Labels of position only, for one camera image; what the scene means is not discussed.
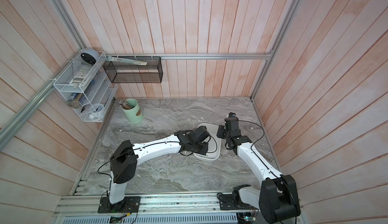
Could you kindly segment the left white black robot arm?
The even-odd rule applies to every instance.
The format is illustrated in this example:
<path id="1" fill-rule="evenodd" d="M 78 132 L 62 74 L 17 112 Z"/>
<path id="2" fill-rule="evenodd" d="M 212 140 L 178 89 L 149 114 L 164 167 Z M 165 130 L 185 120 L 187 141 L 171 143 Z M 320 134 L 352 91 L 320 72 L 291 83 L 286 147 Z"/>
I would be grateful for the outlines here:
<path id="1" fill-rule="evenodd" d="M 111 184 L 108 203 L 115 205 L 124 200 L 125 189 L 140 164 L 167 154 L 182 152 L 206 155 L 214 138 L 205 126 L 194 131 L 178 131 L 166 138 L 147 143 L 133 144 L 126 140 L 116 149 L 109 160 Z"/>

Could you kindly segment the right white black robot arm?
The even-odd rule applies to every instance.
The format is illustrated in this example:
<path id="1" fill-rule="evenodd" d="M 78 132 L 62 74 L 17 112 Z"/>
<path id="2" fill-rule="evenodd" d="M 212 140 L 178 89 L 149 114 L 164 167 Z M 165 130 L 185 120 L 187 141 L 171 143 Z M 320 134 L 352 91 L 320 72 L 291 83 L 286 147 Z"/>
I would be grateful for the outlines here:
<path id="1" fill-rule="evenodd" d="M 245 205 L 260 211 L 267 223 L 281 223 L 301 214 L 297 184 L 291 175 L 276 170 L 256 149 L 248 136 L 241 134 L 239 119 L 229 113 L 220 125 L 217 137 L 226 140 L 226 148 L 241 158 L 254 173 L 260 189 L 240 185 L 233 189 L 231 203 L 239 209 Z"/>

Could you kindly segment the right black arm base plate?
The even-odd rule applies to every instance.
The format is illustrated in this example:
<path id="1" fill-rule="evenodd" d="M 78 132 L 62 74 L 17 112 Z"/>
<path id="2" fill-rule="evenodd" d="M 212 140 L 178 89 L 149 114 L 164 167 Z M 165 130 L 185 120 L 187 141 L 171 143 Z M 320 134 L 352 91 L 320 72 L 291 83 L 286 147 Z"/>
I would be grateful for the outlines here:
<path id="1" fill-rule="evenodd" d="M 233 192 L 232 194 L 217 193 L 216 196 L 219 200 L 221 210 L 242 209 L 238 202 L 238 195 L 235 192 Z"/>

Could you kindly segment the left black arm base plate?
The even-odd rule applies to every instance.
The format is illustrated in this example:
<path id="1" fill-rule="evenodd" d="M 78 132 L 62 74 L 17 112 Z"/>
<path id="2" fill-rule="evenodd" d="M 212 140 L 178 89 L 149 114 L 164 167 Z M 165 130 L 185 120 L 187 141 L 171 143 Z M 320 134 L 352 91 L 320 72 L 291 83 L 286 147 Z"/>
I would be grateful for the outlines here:
<path id="1" fill-rule="evenodd" d="M 116 204 L 111 204 L 108 197 L 100 199 L 97 213 L 133 213 L 138 212 L 140 196 L 129 196 Z"/>

